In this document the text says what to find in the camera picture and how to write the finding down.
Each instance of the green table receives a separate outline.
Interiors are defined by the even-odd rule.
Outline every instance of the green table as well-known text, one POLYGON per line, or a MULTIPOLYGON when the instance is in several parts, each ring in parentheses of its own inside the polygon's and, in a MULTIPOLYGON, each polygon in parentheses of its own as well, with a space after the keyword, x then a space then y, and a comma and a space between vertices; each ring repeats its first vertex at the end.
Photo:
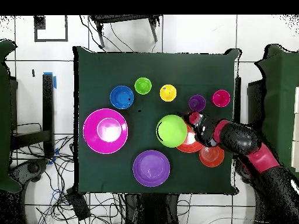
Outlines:
POLYGON ((80 192, 110 193, 209 193, 235 194, 231 185, 232 155, 225 153, 224 161, 215 168, 205 167, 199 153, 183 153, 163 146, 155 135, 158 121, 165 115, 185 113, 188 100, 200 94, 206 98, 204 113, 218 118, 232 119, 233 100, 227 107, 211 103, 218 89, 234 95, 234 61, 237 49, 226 54, 148 54, 95 53, 74 47, 75 88, 79 86, 78 162, 80 192), (152 89, 146 95, 134 90, 140 77, 149 78, 152 89), (165 84, 174 85, 177 96, 164 102, 159 96, 165 84), (109 100, 111 90, 126 85, 134 92, 134 103, 125 110, 115 109, 109 100), (85 143, 82 127, 91 112, 111 108, 124 116, 128 123, 125 145, 110 155, 101 155, 85 143), (155 149, 169 159, 171 173, 166 182, 148 188, 139 184, 132 171, 134 159, 145 150, 155 149))

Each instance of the plate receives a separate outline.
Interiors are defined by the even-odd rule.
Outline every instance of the plate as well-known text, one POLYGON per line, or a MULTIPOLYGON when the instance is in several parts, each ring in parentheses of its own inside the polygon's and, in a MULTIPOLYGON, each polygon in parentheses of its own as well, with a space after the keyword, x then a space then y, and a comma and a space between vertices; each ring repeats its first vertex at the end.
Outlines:
POLYGON ((91 113, 83 125, 87 145, 95 152, 110 154, 118 151, 128 137, 128 125, 115 110, 103 108, 91 113))
POLYGON ((146 187, 156 187, 164 183, 171 166, 167 157, 156 150, 147 150, 139 154, 133 163, 135 179, 146 187))
POLYGON ((195 133, 192 130, 192 128, 187 125, 187 137, 180 146, 176 147, 179 151, 185 152, 185 153, 193 153, 199 151, 203 145, 195 140, 195 133))

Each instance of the purple bowl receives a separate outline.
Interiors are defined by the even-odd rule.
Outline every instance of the purple bowl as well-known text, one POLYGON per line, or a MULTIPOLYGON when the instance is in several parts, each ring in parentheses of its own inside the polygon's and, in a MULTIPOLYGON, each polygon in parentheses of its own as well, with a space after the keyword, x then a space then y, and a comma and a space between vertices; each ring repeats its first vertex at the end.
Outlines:
POLYGON ((147 150, 139 154, 133 163, 135 179, 146 187, 156 187, 164 183, 171 166, 167 157, 159 151, 147 150))
POLYGON ((189 107, 193 111, 202 111, 206 106, 206 100, 203 96, 197 94, 193 95, 189 100, 189 107))

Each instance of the blue tape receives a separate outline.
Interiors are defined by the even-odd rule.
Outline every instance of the blue tape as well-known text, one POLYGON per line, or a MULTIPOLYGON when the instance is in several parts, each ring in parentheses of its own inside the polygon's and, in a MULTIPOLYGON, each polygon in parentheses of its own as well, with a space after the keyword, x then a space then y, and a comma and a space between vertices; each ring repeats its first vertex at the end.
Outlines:
POLYGON ((56 84, 56 76, 53 76, 53 87, 56 89, 57 84, 56 84))
MULTIPOLYGON (((59 148, 55 148, 55 152, 54 152, 55 155, 59 155, 59 148)), ((56 157, 52 157, 52 161, 55 162, 56 161, 56 157)))

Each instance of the metal stand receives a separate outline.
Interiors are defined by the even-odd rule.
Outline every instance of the metal stand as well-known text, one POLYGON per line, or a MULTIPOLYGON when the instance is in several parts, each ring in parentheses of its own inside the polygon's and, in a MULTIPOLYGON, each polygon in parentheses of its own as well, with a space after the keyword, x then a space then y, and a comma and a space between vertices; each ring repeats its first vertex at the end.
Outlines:
MULTIPOLYGON (((12 92, 12 129, 16 129, 16 89, 17 81, 11 81, 12 92)), ((54 103, 53 76, 43 75, 43 130, 26 134, 15 134, 11 137, 11 151, 25 146, 43 142, 44 155, 51 158, 54 155, 54 103)))
POLYGON ((103 24, 104 23, 111 23, 111 22, 122 22, 125 20, 138 20, 138 19, 145 19, 148 18, 148 22, 150 23, 150 27, 152 30, 152 35, 154 37, 155 42, 158 41, 157 34, 156 34, 156 26, 157 26, 157 20, 159 20, 159 16, 161 15, 119 15, 119 16, 91 16, 91 19, 96 24, 96 29, 99 34, 100 38, 100 44, 102 47, 105 47, 104 41, 103 41, 103 24))
POLYGON ((100 45, 104 48, 105 44, 104 44, 104 40, 103 40, 103 36, 102 36, 103 24, 100 24, 99 22, 95 22, 95 23, 96 23, 96 29, 98 31, 99 38, 100 38, 100 45))

